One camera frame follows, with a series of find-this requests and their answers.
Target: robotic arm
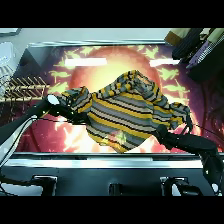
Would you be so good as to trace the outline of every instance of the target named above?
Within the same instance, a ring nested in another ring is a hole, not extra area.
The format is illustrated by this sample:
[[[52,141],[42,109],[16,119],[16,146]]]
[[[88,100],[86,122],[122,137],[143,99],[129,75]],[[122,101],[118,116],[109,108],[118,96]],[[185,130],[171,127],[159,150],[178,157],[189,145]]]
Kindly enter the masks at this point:
[[[38,104],[32,106],[24,116],[0,127],[0,168],[16,150],[19,139],[26,129],[34,121],[44,117],[46,114],[51,114],[55,117],[63,116],[67,118],[68,122],[74,125],[89,124],[86,113],[78,114],[61,97],[48,95]],[[191,131],[193,126],[190,116],[187,119],[187,126]],[[152,134],[158,139],[160,144],[165,145],[169,150],[175,147],[199,155],[203,165],[203,175],[214,190],[215,195],[218,195],[220,192],[224,194],[224,166],[214,142],[190,133],[183,134],[182,132],[180,135],[170,133],[164,125],[159,125],[157,130]]]

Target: fiery graphic print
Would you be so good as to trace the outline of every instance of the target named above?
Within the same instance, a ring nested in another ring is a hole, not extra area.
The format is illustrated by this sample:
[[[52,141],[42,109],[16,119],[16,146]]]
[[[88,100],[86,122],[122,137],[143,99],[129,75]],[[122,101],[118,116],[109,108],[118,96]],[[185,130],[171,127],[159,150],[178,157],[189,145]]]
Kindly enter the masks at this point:
[[[172,49],[164,45],[136,45],[136,46],[84,46],[64,48],[63,55],[58,61],[49,64],[48,77],[51,87],[48,94],[59,94],[71,88],[86,86],[90,92],[98,91],[112,83],[119,75],[129,70],[139,70],[149,79],[155,81],[161,88],[169,103],[180,102],[191,108],[191,118],[194,124],[203,123],[202,93],[195,92],[196,84],[186,77],[183,65],[159,65],[151,67],[150,60],[171,58]],[[102,66],[66,66],[66,59],[75,58],[106,58],[107,64]],[[215,120],[216,115],[208,119]],[[63,122],[65,118],[58,117],[58,123],[38,121],[34,129],[39,148],[43,152],[70,153],[116,153],[108,146],[100,146],[92,140],[85,126],[73,126]],[[174,133],[180,133],[185,125],[179,126]],[[219,127],[224,133],[224,126]],[[203,135],[202,130],[194,126],[193,134]],[[122,133],[113,133],[108,138],[125,141]],[[179,149],[172,149],[172,153],[184,153]],[[170,153],[151,136],[139,147],[127,153]]]

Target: striped sweater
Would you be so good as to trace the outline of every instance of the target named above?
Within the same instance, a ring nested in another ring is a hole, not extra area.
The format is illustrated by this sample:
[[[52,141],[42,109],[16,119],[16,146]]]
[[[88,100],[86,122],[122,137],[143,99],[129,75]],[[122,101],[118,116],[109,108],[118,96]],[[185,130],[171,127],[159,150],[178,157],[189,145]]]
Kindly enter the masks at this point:
[[[87,113],[89,136],[118,153],[138,147],[159,124],[176,129],[190,112],[181,103],[169,104],[158,85],[137,70],[120,75],[98,92],[89,93],[82,87],[65,91],[62,96],[75,96],[70,106],[78,113]]]

